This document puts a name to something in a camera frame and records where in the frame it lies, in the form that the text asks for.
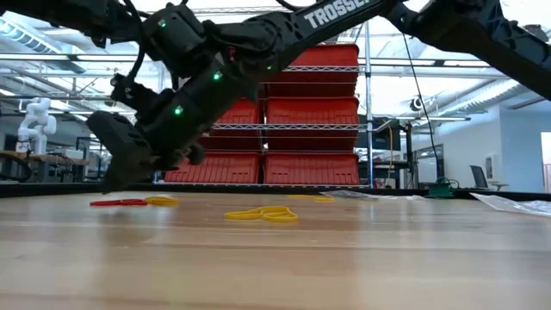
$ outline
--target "ceiling light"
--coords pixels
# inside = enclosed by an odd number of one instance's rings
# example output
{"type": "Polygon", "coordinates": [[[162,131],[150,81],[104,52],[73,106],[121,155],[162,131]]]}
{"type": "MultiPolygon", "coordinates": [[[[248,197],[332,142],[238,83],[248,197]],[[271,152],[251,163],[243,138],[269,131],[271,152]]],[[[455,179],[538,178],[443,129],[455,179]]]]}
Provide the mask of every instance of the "ceiling light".
{"type": "Polygon", "coordinates": [[[88,117],[84,117],[82,115],[75,115],[76,118],[78,118],[80,121],[87,121],[88,117]]]}
{"type": "Polygon", "coordinates": [[[137,55],[77,55],[79,61],[136,61],[137,55]]]}
{"type": "MultiPolygon", "coordinates": [[[[17,110],[17,112],[25,114],[25,113],[27,113],[27,110],[17,110]]],[[[56,111],[56,110],[49,110],[48,111],[48,114],[50,114],[50,115],[61,115],[61,114],[64,114],[64,113],[65,112],[63,112],[63,111],[56,111]]]]}
{"type": "Polygon", "coordinates": [[[468,117],[441,117],[441,116],[429,116],[429,120],[431,121],[468,121],[470,118],[468,117]]]}
{"type": "Polygon", "coordinates": [[[43,31],[44,34],[56,35],[56,34],[80,34],[80,31],[70,28],[56,28],[52,30],[43,31]]]}
{"type": "Polygon", "coordinates": [[[15,94],[12,93],[11,91],[1,90],[1,89],[0,89],[0,94],[6,95],[6,96],[15,96],[15,94]]]}
{"type": "Polygon", "coordinates": [[[55,54],[25,54],[25,53],[0,53],[0,60],[69,60],[66,55],[55,54]]]}
{"type": "Polygon", "coordinates": [[[412,59],[412,62],[408,59],[371,59],[370,64],[371,65],[385,65],[385,66],[392,66],[392,65],[434,65],[434,60],[422,60],[422,59],[412,59]]]}
{"type": "Polygon", "coordinates": [[[471,66],[471,67],[489,67],[490,65],[480,60],[446,60],[445,66],[471,66]]]}
{"type": "Polygon", "coordinates": [[[67,103],[64,103],[64,102],[61,102],[59,100],[51,100],[50,101],[50,107],[53,108],[53,109],[61,109],[61,110],[72,109],[71,105],[69,105],[67,103]]]}

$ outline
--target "cable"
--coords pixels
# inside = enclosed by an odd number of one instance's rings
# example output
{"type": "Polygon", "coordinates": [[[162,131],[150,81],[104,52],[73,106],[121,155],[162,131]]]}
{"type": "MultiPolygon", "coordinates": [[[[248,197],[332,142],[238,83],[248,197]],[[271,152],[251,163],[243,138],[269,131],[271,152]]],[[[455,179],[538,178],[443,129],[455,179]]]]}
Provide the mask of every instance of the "cable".
{"type": "Polygon", "coordinates": [[[288,10],[293,11],[293,12],[296,12],[299,9],[304,9],[304,7],[294,6],[294,5],[292,5],[291,3],[288,3],[285,0],[275,0],[275,1],[277,3],[279,3],[283,8],[288,9],[288,10]]]}
{"type": "Polygon", "coordinates": [[[138,58],[134,62],[134,66],[132,67],[132,70],[128,73],[128,76],[127,76],[127,81],[133,82],[136,76],[138,75],[139,68],[144,63],[145,50],[140,43],[144,41],[145,34],[144,34],[144,28],[141,25],[141,17],[139,17],[139,12],[132,4],[132,1],[130,0],[122,0],[122,1],[127,6],[127,10],[130,12],[130,14],[132,14],[132,18],[136,21],[136,24],[138,25],[138,29],[139,29],[138,58]]]}
{"type": "Polygon", "coordinates": [[[393,128],[391,126],[388,127],[388,130],[390,131],[390,165],[388,166],[388,175],[387,179],[385,180],[385,186],[387,186],[388,180],[390,179],[390,172],[393,168],[393,128]]]}
{"type": "Polygon", "coordinates": [[[419,87],[419,81],[417,79],[417,74],[415,73],[415,65],[413,65],[412,54],[410,53],[410,47],[407,45],[406,34],[402,33],[402,36],[404,37],[404,43],[406,44],[407,58],[410,60],[413,78],[415,79],[415,85],[417,86],[419,101],[423,106],[424,115],[426,116],[427,121],[429,122],[430,144],[432,145],[432,151],[434,152],[434,157],[436,159],[436,175],[438,175],[438,172],[440,172],[440,162],[438,161],[438,154],[436,154],[436,147],[434,146],[434,137],[432,132],[432,125],[430,124],[430,117],[429,117],[429,114],[427,113],[427,108],[424,106],[423,96],[421,95],[421,88],[419,87]]]}

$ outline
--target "wooden table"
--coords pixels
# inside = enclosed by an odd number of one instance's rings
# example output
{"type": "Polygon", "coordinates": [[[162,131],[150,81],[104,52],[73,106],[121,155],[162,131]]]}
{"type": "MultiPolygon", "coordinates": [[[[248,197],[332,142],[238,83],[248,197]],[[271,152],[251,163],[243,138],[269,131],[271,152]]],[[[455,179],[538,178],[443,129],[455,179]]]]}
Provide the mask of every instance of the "wooden table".
{"type": "Polygon", "coordinates": [[[1,309],[548,310],[551,220],[476,201],[147,193],[0,200],[1,309]],[[286,205],[299,223],[223,220],[286,205]]]}

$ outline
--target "black cable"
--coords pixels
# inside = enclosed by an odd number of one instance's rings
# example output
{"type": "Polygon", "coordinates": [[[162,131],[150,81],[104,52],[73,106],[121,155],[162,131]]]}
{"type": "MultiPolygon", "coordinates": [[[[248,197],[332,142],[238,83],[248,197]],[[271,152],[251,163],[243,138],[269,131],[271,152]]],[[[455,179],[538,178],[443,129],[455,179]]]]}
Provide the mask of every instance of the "black cable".
{"type": "Polygon", "coordinates": [[[288,3],[285,0],[275,0],[277,3],[279,3],[283,8],[288,9],[290,11],[296,12],[299,9],[304,9],[303,7],[294,6],[291,3],[288,3]]]}
{"type": "Polygon", "coordinates": [[[419,87],[419,81],[417,80],[417,74],[415,73],[415,65],[413,65],[412,54],[410,53],[410,47],[407,45],[406,34],[402,33],[402,36],[404,37],[404,43],[406,44],[407,58],[410,60],[413,78],[415,79],[415,85],[417,86],[419,101],[423,106],[424,115],[426,116],[427,121],[429,122],[430,144],[432,145],[432,151],[434,152],[434,158],[436,159],[436,175],[438,175],[438,172],[440,172],[440,162],[438,161],[438,154],[436,154],[436,147],[434,146],[434,137],[432,132],[432,125],[430,124],[430,117],[429,117],[429,114],[427,113],[427,108],[424,106],[423,96],[421,95],[421,88],[419,87]]]}
{"type": "Polygon", "coordinates": [[[138,10],[136,10],[134,5],[132,4],[132,1],[130,0],[122,0],[122,1],[127,6],[127,10],[130,12],[130,14],[132,14],[132,18],[135,20],[136,24],[138,25],[138,30],[139,30],[138,58],[134,62],[134,66],[132,67],[132,70],[128,73],[128,76],[127,76],[128,81],[133,82],[133,80],[138,75],[139,68],[144,63],[145,50],[142,47],[141,42],[144,41],[145,34],[144,34],[144,28],[141,25],[141,17],[139,16],[138,10]]]}

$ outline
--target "pole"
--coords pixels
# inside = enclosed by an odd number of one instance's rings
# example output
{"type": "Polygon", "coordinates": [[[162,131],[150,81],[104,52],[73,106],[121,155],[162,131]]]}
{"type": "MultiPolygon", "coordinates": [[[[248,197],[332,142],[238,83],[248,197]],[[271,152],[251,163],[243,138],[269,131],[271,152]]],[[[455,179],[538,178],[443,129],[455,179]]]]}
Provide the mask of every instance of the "pole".
{"type": "Polygon", "coordinates": [[[364,23],[365,29],[365,109],[368,122],[368,177],[369,187],[373,188],[373,114],[371,113],[371,55],[369,52],[369,22],[364,23]]]}

